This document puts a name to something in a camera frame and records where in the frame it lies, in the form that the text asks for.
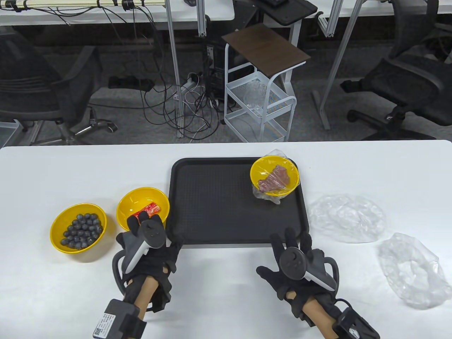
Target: red snack package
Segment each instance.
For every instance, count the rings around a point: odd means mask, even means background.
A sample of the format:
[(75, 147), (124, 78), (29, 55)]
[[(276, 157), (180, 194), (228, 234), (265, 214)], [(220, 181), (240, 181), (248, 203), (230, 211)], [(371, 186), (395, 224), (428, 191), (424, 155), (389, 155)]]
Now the red snack package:
[(157, 205), (155, 202), (151, 202), (149, 205), (147, 205), (144, 209), (138, 211), (137, 213), (134, 213), (132, 215), (134, 215), (137, 219), (138, 219), (138, 215), (143, 212), (146, 211), (147, 215), (149, 215), (149, 218), (151, 218), (153, 215), (157, 214), (158, 212), (161, 211), (159, 205)]

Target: tray rim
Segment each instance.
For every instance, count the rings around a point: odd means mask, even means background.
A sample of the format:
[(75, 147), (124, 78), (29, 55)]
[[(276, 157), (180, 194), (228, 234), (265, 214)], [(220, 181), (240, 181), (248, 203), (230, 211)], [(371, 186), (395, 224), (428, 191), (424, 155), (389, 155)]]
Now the tray rim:
[[(256, 161), (257, 159), (261, 158), (261, 156), (257, 156), (257, 157), (253, 157), (253, 156), (238, 156), (238, 157), (187, 157), (187, 158), (181, 158), (179, 160), (177, 160), (174, 164), (173, 167), (171, 167), (171, 178), (169, 181), (169, 194), (168, 194), (168, 200), (169, 200), (169, 205), (170, 207), (172, 206), (172, 201), (174, 199), (174, 182), (175, 182), (175, 178), (176, 178), (176, 170), (178, 169), (178, 167), (181, 165), (181, 163), (185, 163), (187, 161), (214, 161), (214, 160), (249, 160), (252, 161), (254, 163), (254, 161)], [(289, 160), (298, 168), (297, 163), (295, 161), (293, 161), (292, 159), (289, 158)], [(306, 204), (305, 204), (305, 200), (303, 197), (303, 190), (301, 188), (301, 180), (300, 180), (300, 184), (298, 185), (298, 187), (293, 191), (295, 194), (299, 195), (299, 199), (302, 201), (302, 206), (300, 206), (299, 209), (299, 214), (300, 214), (300, 223), (304, 222), (306, 225), (306, 229), (303, 230), (297, 235), (297, 240), (300, 239), (300, 236), (303, 233), (307, 233), (309, 234), (309, 220), (307, 217), (307, 210), (306, 210)], [(169, 211), (169, 215), (168, 218), (166, 220), (166, 225), (165, 225), (165, 229), (166, 229), (166, 234), (168, 236), (168, 239), (171, 241), (175, 240), (175, 236), (173, 233), (173, 227), (174, 225), (172, 225), (173, 222), (173, 216), (172, 216), (172, 212), (174, 212), (174, 208), (170, 208)], [(234, 242), (230, 242), (230, 241), (197, 241), (196, 243), (188, 243), (187, 245), (226, 245), (226, 244), (269, 244), (270, 243), (270, 238), (268, 239), (268, 242), (262, 242), (262, 241), (234, 241)]]

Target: chair base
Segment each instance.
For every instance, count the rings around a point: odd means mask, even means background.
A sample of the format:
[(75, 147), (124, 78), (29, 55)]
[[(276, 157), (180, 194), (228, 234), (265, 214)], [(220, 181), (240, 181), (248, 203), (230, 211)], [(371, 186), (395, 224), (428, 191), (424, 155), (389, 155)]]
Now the chair base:
[(393, 116), (389, 123), (384, 123), (367, 114), (350, 110), (347, 113), (349, 122), (362, 121), (365, 125), (377, 130), (376, 133), (364, 138), (363, 140), (436, 140), (436, 138), (419, 132), (409, 131), (400, 127), (405, 117)]
[(48, 146), (48, 145), (89, 145), (89, 143), (80, 140), (81, 136), (88, 133), (95, 132), (101, 129), (106, 130), (109, 133), (114, 133), (118, 130), (118, 127), (110, 120), (97, 119), (96, 112), (94, 109), (89, 111), (89, 123), (85, 126), (73, 132), (63, 121), (56, 121), (56, 126), (60, 130), (60, 137), (36, 140), (38, 138), (39, 132), (41, 131), (44, 121), (38, 121), (33, 127), (32, 135), (30, 137), (30, 146)]

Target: label sticker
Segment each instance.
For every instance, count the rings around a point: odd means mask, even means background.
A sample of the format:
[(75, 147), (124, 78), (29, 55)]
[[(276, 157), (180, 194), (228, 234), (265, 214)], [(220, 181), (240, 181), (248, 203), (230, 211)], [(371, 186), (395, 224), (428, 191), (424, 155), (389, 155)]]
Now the label sticker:
[(115, 318), (116, 316), (114, 314), (104, 313), (94, 330), (93, 337), (96, 339), (106, 339)]

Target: glove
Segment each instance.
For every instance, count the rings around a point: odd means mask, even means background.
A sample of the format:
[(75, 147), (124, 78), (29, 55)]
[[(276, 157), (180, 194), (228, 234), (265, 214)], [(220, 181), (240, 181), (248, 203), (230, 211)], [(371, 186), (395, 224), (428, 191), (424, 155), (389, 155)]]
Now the glove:
[[(146, 220), (149, 220), (146, 212), (141, 212), (138, 219), (135, 216), (130, 216), (127, 219), (127, 225), (133, 235), (138, 234), (141, 223)], [(158, 215), (154, 215), (151, 220), (163, 226)], [(118, 234), (116, 241), (123, 249), (125, 248), (123, 233)], [(166, 303), (171, 300), (170, 290), (172, 286), (168, 276), (171, 272), (176, 272), (176, 261), (182, 243), (181, 239), (176, 239), (169, 247), (165, 244), (157, 249), (149, 248), (148, 253), (141, 257), (134, 269), (122, 277), (122, 283), (128, 284), (124, 297), (125, 302), (133, 304), (146, 278), (153, 277), (159, 283), (159, 286), (150, 300), (152, 308), (148, 308), (147, 311), (158, 312), (165, 308)]]
[[(295, 236), (295, 231), (293, 228), (287, 228), (284, 232), (286, 238), (287, 247), (297, 247), (298, 243)], [(314, 251), (319, 251), (324, 257), (323, 251), (319, 249), (312, 249), (312, 239), (307, 233), (302, 233), (300, 236), (300, 250), (309, 258), (312, 256)], [(270, 236), (270, 241), (273, 248), (273, 253), (275, 255), (276, 262), (278, 263), (279, 271), (274, 272), (267, 267), (259, 266), (256, 269), (257, 274), (264, 280), (266, 280), (271, 287), (276, 291), (279, 300), (287, 301), (292, 308), (292, 314), (296, 318), (301, 320), (306, 320), (310, 326), (314, 326), (314, 323), (303, 313), (303, 306), (306, 304), (310, 297), (314, 297), (320, 305), (325, 309), (325, 311), (334, 319), (338, 319), (341, 315), (339, 308), (334, 306), (336, 302), (336, 292), (337, 291), (327, 291), (322, 286), (319, 286), (313, 281), (302, 280), (292, 280), (288, 278), (281, 270), (279, 264), (279, 258), (284, 252), (285, 248), (281, 238), (277, 234), (272, 234)], [(295, 292), (296, 296), (293, 300), (287, 299), (287, 293)]]

